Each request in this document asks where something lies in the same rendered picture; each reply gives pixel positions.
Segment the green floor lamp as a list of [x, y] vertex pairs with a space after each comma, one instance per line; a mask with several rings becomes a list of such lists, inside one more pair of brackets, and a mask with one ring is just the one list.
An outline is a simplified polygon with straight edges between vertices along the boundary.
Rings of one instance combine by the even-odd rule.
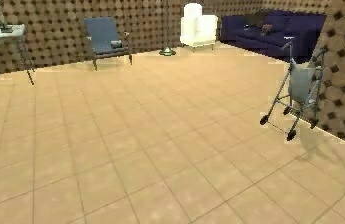
[[169, 40], [169, 0], [165, 0], [165, 32], [164, 48], [159, 52], [162, 56], [173, 56], [176, 52], [170, 47]]

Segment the dark blue sofa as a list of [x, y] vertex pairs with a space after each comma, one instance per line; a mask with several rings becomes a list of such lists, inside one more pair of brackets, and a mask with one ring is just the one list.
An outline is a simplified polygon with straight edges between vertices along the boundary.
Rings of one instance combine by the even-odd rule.
[[[323, 14], [260, 10], [246, 15], [221, 18], [220, 41], [224, 44], [250, 50], [282, 61], [289, 60], [285, 36], [293, 36], [293, 56], [297, 63], [308, 62], [323, 28]], [[272, 24], [269, 34], [263, 36], [261, 27]]]

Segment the white top black-legged table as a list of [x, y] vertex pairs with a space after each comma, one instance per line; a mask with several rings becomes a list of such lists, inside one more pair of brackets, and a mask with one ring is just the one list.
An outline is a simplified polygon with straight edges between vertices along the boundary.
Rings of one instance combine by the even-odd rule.
[[30, 83], [34, 85], [34, 81], [31, 73], [35, 71], [35, 66], [32, 60], [27, 55], [27, 47], [24, 42], [26, 26], [21, 25], [8, 25], [6, 28], [0, 26], [0, 39], [10, 38], [12, 43], [15, 45], [15, 48], [20, 56], [21, 62], [23, 64], [24, 70], [28, 75]]

